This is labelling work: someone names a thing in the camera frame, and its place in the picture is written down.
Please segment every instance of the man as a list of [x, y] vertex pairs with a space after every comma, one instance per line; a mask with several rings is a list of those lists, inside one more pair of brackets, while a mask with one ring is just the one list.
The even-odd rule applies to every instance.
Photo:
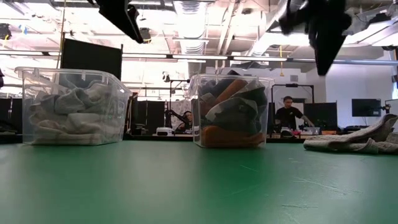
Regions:
[[314, 127], [313, 123], [304, 116], [299, 109], [292, 106], [293, 98], [291, 96], [285, 96], [284, 98], [284, 107], [279, 108], [276, 111], [275, 115], [275, 124], [282, 125], [282, 127], [288, 127], [290, 129], [296, 130], [296, 117], [303, 119], [305, 122], [308, 123], [310, 127]]

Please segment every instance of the orange cloth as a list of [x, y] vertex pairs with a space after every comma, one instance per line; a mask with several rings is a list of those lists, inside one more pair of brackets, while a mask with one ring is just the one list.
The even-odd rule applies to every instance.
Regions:
[[209, 110], [211, 110], [217, 104], [224, 102], [231, 98], [232, 95], [237, 93], [248, 83], [245, 80], [234, 80], [215, 100], [212, 104], [207, 104], [203, 101], [200, 102], [200, 114], [205, 116]]
[[266, 141], [266, 135], [258, 133], [250, 136], [248, 133], [207, 126], [202, 129], [200, 140], [205, 147], [258, 147]]

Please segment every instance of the black shirt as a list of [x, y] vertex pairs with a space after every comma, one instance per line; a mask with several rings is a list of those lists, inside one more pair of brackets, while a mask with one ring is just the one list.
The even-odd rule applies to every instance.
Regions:
[[299, 111], [299, 109], [291, 106], [290, 108], [279, 108], [276, 111], [275, 119], [280, 120], [280, 123], [282, 127], [288, 127], [291, 129], [296, 130], [296, 119], [301, 118], [303, 116], [303, 113]]

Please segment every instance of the white cloth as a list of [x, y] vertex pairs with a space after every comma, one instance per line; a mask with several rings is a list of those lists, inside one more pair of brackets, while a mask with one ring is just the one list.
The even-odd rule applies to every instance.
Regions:
[[90, 83], [64, 95], [42, 95], [30, 106], [33, 144], [98, 145], [120, 141], [126, 95], [112, 86]]

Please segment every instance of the desk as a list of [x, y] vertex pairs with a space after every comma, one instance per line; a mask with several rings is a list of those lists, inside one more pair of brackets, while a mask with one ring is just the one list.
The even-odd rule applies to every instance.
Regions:
[[[316, 135], [309, 135], [309, 134], [299, 134], [299, 135], [295, 135], [295, 137], [297, 138], [297, 139], [307, 139], [307, 138], [310, 138], [310, 137], [313, 137], [313, 136], [316, 136]], [[272, 134], [272, 137], [271, 137], [272, 139], [280, 139], [280, 134]]]
[[192, 142], [0, 146], [0, 217], [54, 223], [398, 223], [398, 158]]
[[173, 134], [173, 136], [158, 136], [157, 134], [153, 134], [152, 136], [156, 136], [156, 137], [187, 137], [187, 138], [193, 138], [193, 134]]

